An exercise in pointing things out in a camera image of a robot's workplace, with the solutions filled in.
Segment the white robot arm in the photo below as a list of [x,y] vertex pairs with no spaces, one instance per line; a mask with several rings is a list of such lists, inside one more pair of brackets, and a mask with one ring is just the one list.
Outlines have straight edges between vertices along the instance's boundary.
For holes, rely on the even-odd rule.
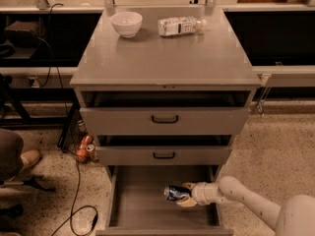
[[185,183],[177,203],[182,207],[243,204],[274,232],[275,236],[315,236],[315,198],[297,195],[281,206],[246,188],[231,176],[217,183]]

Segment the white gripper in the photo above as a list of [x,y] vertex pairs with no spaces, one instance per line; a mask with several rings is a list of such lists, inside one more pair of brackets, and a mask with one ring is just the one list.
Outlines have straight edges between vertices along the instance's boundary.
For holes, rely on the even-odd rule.
[[182,184],[182,187],[192,190],[192,198],[177,201],[176,203],[180,207],[194,207],[196,204],[206,206],[212,203],[218,204],[222,201],[222,193],[219,190],[218,183],[186,182]]

